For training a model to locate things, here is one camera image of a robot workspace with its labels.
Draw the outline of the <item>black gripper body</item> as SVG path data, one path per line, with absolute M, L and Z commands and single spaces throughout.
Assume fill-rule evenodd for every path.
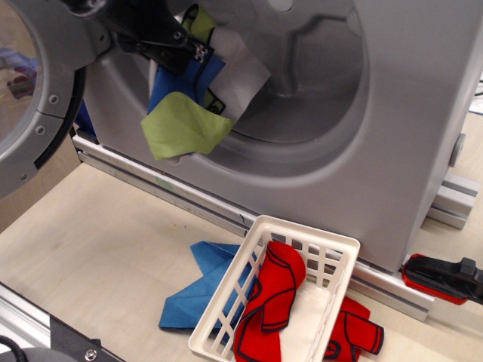
M 117 35 L 126 53 L 138 53 L 174 74 L 183 74 L 191 61 L 204 63 L 208 46 L 175 19 L 166 1 L 65 1 L 69 12 L 96 20 Z

